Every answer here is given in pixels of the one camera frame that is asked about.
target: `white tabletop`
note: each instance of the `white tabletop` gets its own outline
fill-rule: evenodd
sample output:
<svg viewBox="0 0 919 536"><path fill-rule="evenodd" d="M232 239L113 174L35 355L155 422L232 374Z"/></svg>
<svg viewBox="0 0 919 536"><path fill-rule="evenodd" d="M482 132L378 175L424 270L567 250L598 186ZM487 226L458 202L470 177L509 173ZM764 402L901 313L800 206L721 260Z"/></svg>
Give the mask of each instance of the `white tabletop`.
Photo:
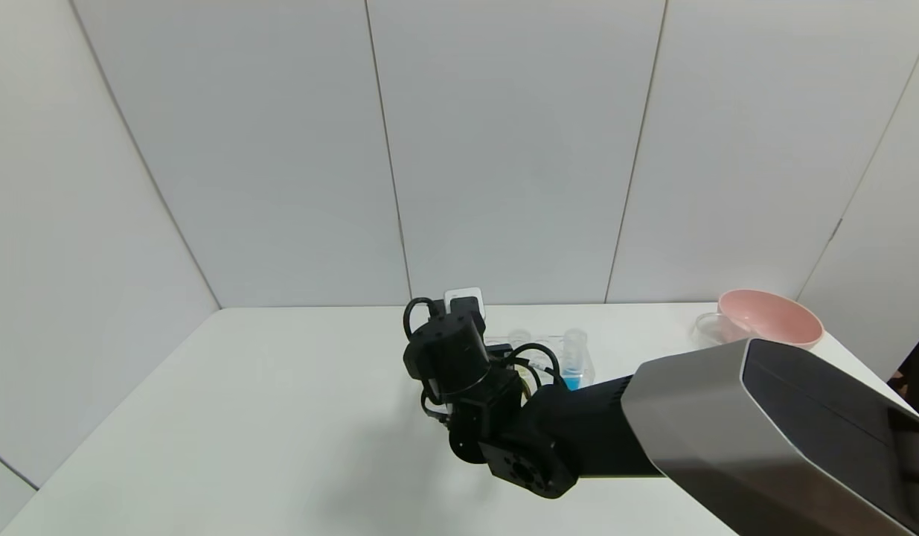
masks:
<svg viewBox="0 0 919 536"><path fill-rule="evenodd" d="M580 327L599 380L694 349L708 303L496 306L487 335ZM731 534L669 479L541 499L419 409L401 308L225 309L126 399L4 536ZM900 401L831 336L813 353Z"/></svg>

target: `black wire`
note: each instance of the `black wire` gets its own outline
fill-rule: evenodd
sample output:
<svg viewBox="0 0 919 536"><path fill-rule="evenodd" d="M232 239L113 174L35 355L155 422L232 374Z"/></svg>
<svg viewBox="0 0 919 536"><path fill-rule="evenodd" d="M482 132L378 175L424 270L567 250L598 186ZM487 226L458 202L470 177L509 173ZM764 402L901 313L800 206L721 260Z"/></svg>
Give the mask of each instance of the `black wire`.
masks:
<svg viewBox="0 0 919 536"><path fill-rule="evenodd" d="M412 313L412 308L416 306L417 303L426 303L426 307L429 308L429 315L436 316L439 314L439 309L436 309L436 304L429 298L413 298L409 303L406 304L406 309L403 311L403 331L406 333L406 338L409 339L412 336L412 329L409 329L409 315Z"/></svg>
<svg viewBox="0 0 919 536"><path fill-rule="evenodd" d="M527 360L524 357L511 357L510 355L503 360L503 363L517 364L518 366L526 367L533 374L533 378L535 379L535 390L538 390L538 388L542 386L542 381L538 379L538 373L535 372L534 367L531 366L530 360ZM565 385L565 380L562 379L561 374L555 372L555 370L545 367L542 369L542 371L547 373L548 376L551 376L552 383L559 383L561 386Z"/></svg>
<svg viewBox="0 0 919 536"><path fill-rule="evenodd" d="M419 406L423 408L423 413L429 415L429 417L435 418L435 420L440 421L440 423L446 423L446 420L449 418L449 414L440 413L439 411L432 411L426 407L426 400L428 399L429 397L426 397L426 390L423 389L423 392L419 395Z"/></svg>
<svg viewBox="0 0 919 536"><path fill-rule="evenodd" d="M552 352L548 346L545 346L545 344L539 344L538 342L526 342L525 344L514 349L513 353L510 353L509 357L506 357L506 359L511 359L511 357L518 357L519 354L525 352L526 350L538 350L539 352L544 353L545 356L548 356L548 358L551 360L551 369L555 370L555 373L552 374L552 376L561 377L562 369L560 366L558 366L558 357L555 357L555 353Z"/></svg>
<svg viewBox="0 0 919 536"><path fill-rule="evenodd" d="M542 381L539 379L538 373L535 372L535 369L527 359L524 357L507 357L506 360L510 364L517 364L518 366L523 366L525 369L528 369L528 372L531 373L531 377L535 380L535 390L538 391L538 388L542 386Z"/></svg>

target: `white table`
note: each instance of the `white table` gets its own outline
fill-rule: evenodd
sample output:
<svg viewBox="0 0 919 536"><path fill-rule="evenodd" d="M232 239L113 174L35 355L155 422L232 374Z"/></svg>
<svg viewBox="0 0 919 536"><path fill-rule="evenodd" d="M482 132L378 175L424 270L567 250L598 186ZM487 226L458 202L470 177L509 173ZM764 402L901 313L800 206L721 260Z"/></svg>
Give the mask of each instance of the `white table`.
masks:
<svg viewBox="0 0 919 536"><path fill-rule="evenodd" d="M496 306L487 335L581 327L606 380L693 349L688 327L712 309ZM731 534L669 479L582 479L548 501L457 460L419 409L401 311L215 313L4 536ZM832 336L813 352L899 401Z"/></svg>

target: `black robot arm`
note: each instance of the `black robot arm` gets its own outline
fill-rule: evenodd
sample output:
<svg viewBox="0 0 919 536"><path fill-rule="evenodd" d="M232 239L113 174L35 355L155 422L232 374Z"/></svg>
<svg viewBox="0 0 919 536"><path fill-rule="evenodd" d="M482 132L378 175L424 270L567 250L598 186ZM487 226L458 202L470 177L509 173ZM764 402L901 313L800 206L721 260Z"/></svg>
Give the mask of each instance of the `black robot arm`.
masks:
<svg viewBox="0 0 919 536"><path fill-rule="evenodd" d="M403 360L409 376L423 384L424 410L449 428L460 459L487 464L493 475L547 498L561 496L579 477L662 476L621 409L630 377L569 391L554 353L531 344L523 349L551 357L552 367L543 371L551 382L523 405L528 387L514 366L529 365L507 344L483 343L478 304L453 302L446 313L427 302L431 318L409 334ZM426 399L448 413L428 410Z"/></svg>
<svg viewBox="0 0 919 536"><path fill-rule="evenodd" d="M483 311L467 296L404 315L406 369L460 459L550 499L667 476L739 534L919 535L919 417L806 350L748 339L571 391L544 346L486 346Z"/></svg>

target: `pink bowl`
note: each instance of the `pink bowl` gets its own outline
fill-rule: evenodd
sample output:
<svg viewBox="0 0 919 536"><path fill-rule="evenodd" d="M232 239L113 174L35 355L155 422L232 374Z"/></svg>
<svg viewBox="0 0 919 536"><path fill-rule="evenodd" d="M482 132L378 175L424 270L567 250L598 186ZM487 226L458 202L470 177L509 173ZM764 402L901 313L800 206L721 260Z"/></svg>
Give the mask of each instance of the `pink bowl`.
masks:
<svg viewBox="0 0 919 536"><path fill-rule="evenodd" d="M783 296L753 289L724 292L717 311L745 325L764 339L809 350L823 338L823 322L803 305Z"/></svg>

